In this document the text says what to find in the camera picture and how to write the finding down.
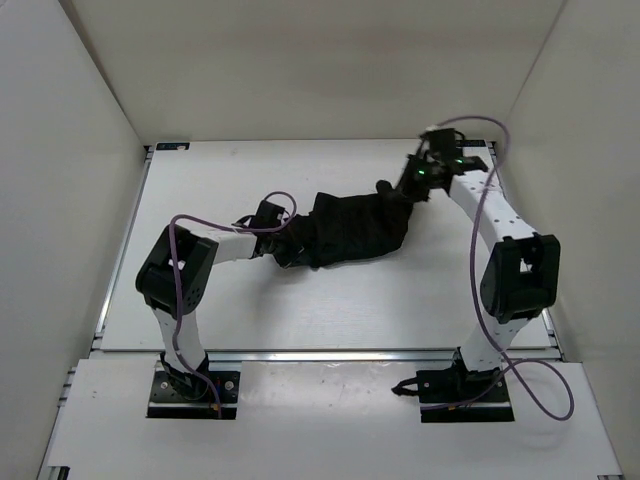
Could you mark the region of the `black pleated skirt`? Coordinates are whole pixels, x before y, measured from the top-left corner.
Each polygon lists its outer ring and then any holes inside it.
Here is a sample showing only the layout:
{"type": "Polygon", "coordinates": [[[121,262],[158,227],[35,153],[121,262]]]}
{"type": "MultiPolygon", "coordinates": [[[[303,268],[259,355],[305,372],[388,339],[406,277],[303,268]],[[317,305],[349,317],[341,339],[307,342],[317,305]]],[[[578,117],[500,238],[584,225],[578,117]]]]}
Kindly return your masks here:
{"type": "Polygon", "coordinates": [[[366,195],[336,197],[320,192],[313,209],[295,216],[277,235],[300,245],[292,267],[318,269],[369,260],[400,249],[414,205],[428,200],[429,194],[401,195],[399,185],[387,180],[378,181],[376,191],[366,195]]]}

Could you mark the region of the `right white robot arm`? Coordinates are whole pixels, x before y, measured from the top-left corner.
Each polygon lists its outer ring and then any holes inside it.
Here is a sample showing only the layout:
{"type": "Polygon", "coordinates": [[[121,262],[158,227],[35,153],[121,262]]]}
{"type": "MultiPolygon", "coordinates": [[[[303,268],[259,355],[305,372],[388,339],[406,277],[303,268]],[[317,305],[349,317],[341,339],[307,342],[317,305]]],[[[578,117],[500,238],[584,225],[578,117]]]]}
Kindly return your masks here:
{"type": "Polygon", "coordinates": [[[449,391],[471,400],[497,375],[512,341],[557,297],[560,243],[542,235],[509,204],[496,179],[479,157],[443,160],[410,154],[396,189],[414,203],[441,189],[473,221],[470,266],[476,266],[477,240],[489,251],[480,280],[470,273],[472,300],[479,326],[459,347],[459,368],[448,376],[449,391]]]}

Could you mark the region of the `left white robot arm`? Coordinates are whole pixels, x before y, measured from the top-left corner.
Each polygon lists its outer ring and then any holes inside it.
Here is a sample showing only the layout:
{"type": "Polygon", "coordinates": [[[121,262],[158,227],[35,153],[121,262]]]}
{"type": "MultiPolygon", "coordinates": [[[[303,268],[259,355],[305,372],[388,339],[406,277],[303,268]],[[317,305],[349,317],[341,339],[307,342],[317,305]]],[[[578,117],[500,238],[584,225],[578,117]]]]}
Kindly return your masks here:
{"type": "Polygon", "coordinates": [[[165,227],[136,276],[135,288],[158,321],[164,343],[160,361],[179,395],[188,401],[217,395],[196,319],[213,267],[264,255],[280,256],[289,265],[302,251],[283,230],[165,227]]]}

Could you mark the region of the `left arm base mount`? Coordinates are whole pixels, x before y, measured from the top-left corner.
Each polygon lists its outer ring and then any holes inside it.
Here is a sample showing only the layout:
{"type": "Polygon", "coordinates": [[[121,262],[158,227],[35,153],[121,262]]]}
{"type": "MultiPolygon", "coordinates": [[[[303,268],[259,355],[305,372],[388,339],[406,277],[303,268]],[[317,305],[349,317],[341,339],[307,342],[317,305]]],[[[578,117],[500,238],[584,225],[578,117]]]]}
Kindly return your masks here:
{"type": "Polygon", "coordinates": [[[159,368],[154,372],[150,388],[146,417],[150,419],[235,420],[241,380],[240,371],[211,370],[209,376],[220,404],[207,389],[187,393],[182,387],[174,388],[169,375],[159,368]]]}

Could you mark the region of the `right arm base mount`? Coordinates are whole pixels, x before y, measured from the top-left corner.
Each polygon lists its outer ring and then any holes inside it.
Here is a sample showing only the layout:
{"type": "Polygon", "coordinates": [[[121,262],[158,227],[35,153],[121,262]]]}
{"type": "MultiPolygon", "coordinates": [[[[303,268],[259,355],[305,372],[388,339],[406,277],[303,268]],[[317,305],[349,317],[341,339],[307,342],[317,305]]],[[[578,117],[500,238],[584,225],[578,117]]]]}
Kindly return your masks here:
{"type": "Polygon", "coordinates": [[[418,370],[391,391],[417,397],[423,424],[506,423],[515,415],[506,383],[496,374],[471,381],[453,366],[442,370],[418,370]]]}

